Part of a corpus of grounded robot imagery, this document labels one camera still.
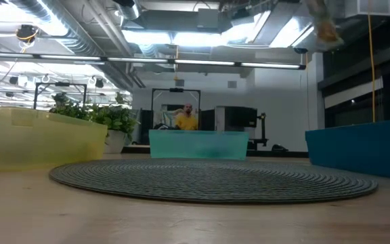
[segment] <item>wooden floor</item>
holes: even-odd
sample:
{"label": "wooden floor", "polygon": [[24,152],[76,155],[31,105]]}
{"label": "wooden floor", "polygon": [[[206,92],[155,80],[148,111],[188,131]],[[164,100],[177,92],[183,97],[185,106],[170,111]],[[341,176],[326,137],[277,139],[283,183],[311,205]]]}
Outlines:
{"label": "wooden floor", "polygon": [[390,243],[384,178],[377,193],[354,200],[233,206],[102,195],[52,182],[47,172],[0,173],[0,244]]}

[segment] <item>translucent yellow container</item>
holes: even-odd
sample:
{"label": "translucent yellow container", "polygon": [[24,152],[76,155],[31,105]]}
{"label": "translucent yellow container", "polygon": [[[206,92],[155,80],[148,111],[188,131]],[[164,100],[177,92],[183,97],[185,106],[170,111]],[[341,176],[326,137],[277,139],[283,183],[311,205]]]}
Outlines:
{"label": "translucent yellow container", "polygon": [[0,171],[101,159],[107,127],[27,108],[0,107]]}

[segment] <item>round rug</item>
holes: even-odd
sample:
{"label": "round rug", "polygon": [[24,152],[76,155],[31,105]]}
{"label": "round rug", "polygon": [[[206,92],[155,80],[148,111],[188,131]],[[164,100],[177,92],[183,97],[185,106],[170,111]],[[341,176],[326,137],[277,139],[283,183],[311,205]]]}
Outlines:
{"label": "round rug", "polygon": [[51,179],[128,197],[199,203],[308,203],[367,195],[359,174],[295,163],[189,159],[100,160],[57,167]]}

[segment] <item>teal bin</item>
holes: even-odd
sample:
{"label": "teal bin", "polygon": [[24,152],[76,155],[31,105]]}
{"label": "teal bin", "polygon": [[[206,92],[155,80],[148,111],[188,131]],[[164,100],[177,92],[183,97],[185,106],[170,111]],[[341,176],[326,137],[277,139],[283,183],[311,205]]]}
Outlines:
{"label": "teal bin", "polygon": [[150,130],[152,158],[246,158],[248,134],[233,131]]}

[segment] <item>person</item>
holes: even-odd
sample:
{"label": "person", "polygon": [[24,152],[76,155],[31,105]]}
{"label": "person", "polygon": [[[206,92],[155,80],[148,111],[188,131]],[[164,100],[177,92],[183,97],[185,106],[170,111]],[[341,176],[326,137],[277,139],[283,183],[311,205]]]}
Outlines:
{"label": "person", "polygon": [[198,130],[198,119],[192,114],[192,104],[186,104],[175,121],[177,129]]}

